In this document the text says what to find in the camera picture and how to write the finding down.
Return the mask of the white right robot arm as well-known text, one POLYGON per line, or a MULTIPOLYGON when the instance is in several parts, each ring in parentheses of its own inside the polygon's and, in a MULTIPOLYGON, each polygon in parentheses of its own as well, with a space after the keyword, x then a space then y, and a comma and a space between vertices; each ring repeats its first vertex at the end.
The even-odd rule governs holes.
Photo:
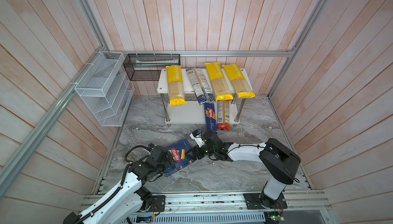
POLYGON ((197 143, 192 149, 193 159, 205 156, 213 161, 251 161, 265 165, 271 178, 260 194, 244 194, 247 208, 284 209, 287 208, 283 191, 287 185, 299 182, 295 177, 301 163, 300 157, 276 139, 270 138, 260 144, 237 144, 222 142, 213 131, 202 133, 195 130, 190 138, 197 143))

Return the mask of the yellow Pastatime spaghetti bag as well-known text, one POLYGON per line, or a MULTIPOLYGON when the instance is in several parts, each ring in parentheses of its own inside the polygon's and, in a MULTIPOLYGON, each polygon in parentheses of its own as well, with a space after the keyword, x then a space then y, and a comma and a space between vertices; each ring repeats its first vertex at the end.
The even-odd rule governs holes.
POLYGON ((205 63, 216 101, 233 100, 219 62, 205 63))
POLYGON ((241 69, 236 63, 223 65, 223 68, 239 99, 249 99, 255 97, 255 93, 252 91, 241 69))
POLYGON ((166 67, 169 106, 186 104, 180 65, 166 67))

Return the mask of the blue Barilla rigatoni box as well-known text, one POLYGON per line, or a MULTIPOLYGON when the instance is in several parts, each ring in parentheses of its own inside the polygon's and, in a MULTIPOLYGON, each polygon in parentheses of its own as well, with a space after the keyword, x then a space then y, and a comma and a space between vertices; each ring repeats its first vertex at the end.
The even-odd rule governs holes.
POLYGON ((187 139, 173 143, 167 146, 166 149, 171 154, 175 164, 164 170, 163 175, 165 177, 169 177, 194 162, 192 147, 187 139))

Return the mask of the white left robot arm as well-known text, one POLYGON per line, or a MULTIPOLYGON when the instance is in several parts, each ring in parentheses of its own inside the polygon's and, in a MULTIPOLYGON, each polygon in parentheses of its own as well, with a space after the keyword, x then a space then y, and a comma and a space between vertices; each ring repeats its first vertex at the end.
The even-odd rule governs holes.
POLYGON ((128 163, 121 180, 80 214, 71 213, 64 224, 119 224, 138 211, 154 209, 152 193, 144 184, 175 164, 168 149, 151 145, 149 154, 128 163))

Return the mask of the blue Barilla spaghetti bag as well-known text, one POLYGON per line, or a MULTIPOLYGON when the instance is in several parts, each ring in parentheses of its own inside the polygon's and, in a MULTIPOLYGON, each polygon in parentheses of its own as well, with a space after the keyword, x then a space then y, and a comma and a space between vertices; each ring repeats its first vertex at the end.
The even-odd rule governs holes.
POLYGON ((216 120, 215 106, 212 103, 204 103, 204 113, 207 131, 217 133, 218 126, 216 120))

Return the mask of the red spaghetti bag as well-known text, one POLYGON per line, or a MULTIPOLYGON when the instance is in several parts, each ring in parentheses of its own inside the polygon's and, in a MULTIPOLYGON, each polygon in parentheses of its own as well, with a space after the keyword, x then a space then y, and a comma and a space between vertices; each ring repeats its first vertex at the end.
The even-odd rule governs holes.
POLYGON ((217 126, 218 130, 221 131, 230 131, 230 102, 226 101, 218 101, 218 112, 217 112, 217 126))

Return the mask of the clear blue-ended spaghetti bag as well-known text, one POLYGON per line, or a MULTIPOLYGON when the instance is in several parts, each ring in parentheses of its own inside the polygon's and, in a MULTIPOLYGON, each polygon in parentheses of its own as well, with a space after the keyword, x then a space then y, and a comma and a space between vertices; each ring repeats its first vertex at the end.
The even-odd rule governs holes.
POLYGON ((215 102, 215 96, 202 69, 186 69, 186 73, 199 105, 204 103, 213 104, 215 102))

